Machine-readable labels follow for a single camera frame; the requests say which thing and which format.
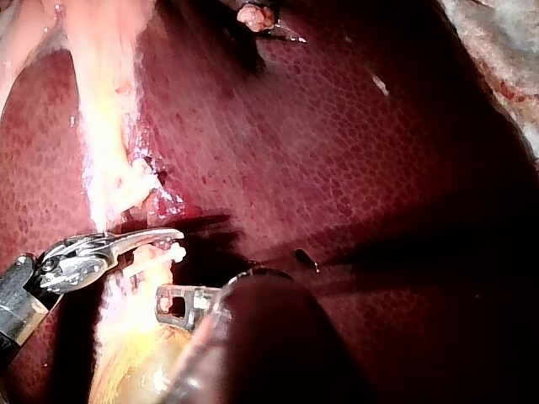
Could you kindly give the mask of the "left arm instrument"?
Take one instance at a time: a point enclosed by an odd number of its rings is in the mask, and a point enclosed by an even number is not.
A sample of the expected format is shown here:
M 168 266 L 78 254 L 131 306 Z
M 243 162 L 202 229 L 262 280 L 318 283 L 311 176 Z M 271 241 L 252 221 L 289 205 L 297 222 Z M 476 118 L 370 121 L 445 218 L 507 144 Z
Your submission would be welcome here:
M 199 326 L 204 316 L 212 309 L 212 307 L 216 304 L 216 301 L 221 297 L 221 295 L 224 294 L 227 288 L 237 283 L 240 279 L 253 275 L 253 269 L 241 272 L 240 274 L 231 278 L 220 288 L 195 286 L 192 297 L 191 312 L 189 314 L 189 330 L 193 332 Z

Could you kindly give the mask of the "left arm instrument jaw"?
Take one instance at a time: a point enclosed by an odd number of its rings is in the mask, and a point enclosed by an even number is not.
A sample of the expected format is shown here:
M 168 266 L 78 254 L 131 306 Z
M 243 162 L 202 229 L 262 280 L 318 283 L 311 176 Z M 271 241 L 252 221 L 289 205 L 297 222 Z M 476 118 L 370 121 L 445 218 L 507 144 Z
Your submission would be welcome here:
M 195 288 L 164 284 L 155 294 L 155 317 L 159 323 L 192 332 L 195 328 L 194 316 Z

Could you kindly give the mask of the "right arm instrument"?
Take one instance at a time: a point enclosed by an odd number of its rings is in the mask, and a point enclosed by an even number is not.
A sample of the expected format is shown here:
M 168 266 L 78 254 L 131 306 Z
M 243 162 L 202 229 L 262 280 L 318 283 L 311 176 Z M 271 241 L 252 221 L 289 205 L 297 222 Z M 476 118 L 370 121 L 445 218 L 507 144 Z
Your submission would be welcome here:
M 112 250 L 117 236 L 110 232 L 68 237 L 53 244 L 38 258 L 37 283 L 46 292 L 66 294 L 100 279 L 117 265 Z

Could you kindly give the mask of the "right arm instrument jaw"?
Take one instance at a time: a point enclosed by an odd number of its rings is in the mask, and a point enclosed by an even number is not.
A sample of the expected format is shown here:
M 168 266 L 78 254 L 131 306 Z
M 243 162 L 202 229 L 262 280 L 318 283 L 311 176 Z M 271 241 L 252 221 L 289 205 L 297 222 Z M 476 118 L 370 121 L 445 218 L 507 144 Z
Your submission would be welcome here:
M 117 258 L 123 253 L 153 242 L 170 242 L 181 240 L 184 233 L 173 228 L 153 228 L 133 231 L 113 236 L 104 244 L 103 254 L 109 258 Z

